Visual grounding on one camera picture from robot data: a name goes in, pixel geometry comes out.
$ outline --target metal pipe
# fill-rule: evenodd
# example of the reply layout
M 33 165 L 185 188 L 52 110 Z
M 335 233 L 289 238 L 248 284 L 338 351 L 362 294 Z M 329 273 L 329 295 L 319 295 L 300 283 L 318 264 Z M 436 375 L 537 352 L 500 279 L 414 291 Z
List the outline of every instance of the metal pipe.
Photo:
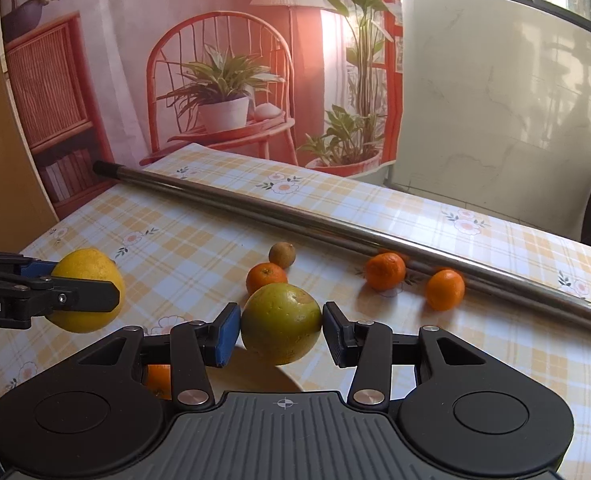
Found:
M 408 256 L 409 269 L 423 274 L 432 274 L 438 267 L 448 267 L 463 273 L 467 287 L 472 290 L 591 330 L 591 302 L 461 256 L 343 220 L 197 182 L 150 171 L 130 170 L 103 161 L 97 161 L 93 169 L 101 176 L 189 199 L 367 256 L 373 256 L 382 250 L 399 252 Z

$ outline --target flower pot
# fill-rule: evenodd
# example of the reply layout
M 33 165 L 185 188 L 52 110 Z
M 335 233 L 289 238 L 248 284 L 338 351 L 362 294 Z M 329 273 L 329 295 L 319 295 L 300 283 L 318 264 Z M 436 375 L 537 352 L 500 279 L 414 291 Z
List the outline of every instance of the flower pot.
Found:
M 380 166 L 381 159 L 381 151 L 378 151 L 377 154 L 373 155 L 371 158 L 367 158 L 367 160 L 362 160 L 361 162 L 355 162 L 353 164 L 345 164 L 343 166 L 325 166 L 321 159 L 314 158 L 306 165 L 306 168 L 337 176 L 354 176 L 375 170 Z
M 197 113 L 209 134 L 235 130 L 246 125 L 248 97 L 213 105 L 200 105 Z
M 0 22 L 4 42 L 13 41 L 37 27 L 42 18 L 42 7 L 40 0 L 27 0 L 17 9 L 2 16 Z

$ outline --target white flower pot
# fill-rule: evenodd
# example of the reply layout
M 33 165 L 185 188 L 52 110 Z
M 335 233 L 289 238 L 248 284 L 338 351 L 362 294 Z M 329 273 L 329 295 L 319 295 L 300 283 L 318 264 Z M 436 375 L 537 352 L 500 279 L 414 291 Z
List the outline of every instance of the white flower pot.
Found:
M 246 126 L 248 97 L 213 105 L 200 105 L 197 112 L 209 134 L 242 128 Z

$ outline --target plaid tablecloth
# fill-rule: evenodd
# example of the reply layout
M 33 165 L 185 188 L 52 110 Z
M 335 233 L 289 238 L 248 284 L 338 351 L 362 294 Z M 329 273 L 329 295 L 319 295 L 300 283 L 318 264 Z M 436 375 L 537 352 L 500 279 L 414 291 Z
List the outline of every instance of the plaid tablecloth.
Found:
M 280 163 L 188 146 L 149 171 L 333 216 L 509 270 L 591 301 L 591 248 L 532 228 L 431 200 Z M 298 257 L 289 281 L 320 304 L 333 300 L 349 319 L 374 319 L 399 333 L 438 324 L 546 384 L 570 405 L 576 431 L 560 472 L 591 478 L 591 332 L 514 304 L 468 292 L 451 312 L 428 310 L 425 278 L 410 272 L 396 290 L 365 286 L 365 258 L 246 219 L 118 184 L 38 238 L 23 252 L 58 260 L 95 246 L 113 258 L 127 284 L 126 305 L 111 325 L 71 334 L 43 319 L 27 331 L 0 330 L 0 396 L 9 388 L 126 324 L 146 333 L 178 322 L 211 320 L 228 301 L 246 300 L 248 270 L 271 245 L 291 240 Z M 333 365 L 323 338 L 283 367 L 303 389 L 346 394 L 353 370 Z M 394 397 L 415 386 L 397 367 Z

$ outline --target printed fabric backdrop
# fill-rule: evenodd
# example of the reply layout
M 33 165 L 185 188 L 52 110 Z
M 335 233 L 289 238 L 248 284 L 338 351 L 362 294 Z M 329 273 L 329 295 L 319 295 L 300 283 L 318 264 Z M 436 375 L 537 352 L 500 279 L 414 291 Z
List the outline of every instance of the printed fabric backdrop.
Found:
M 24 135 L 64 218 L 197 142 L 352 177 L 395 161 L 400 0 L 0 0 Z

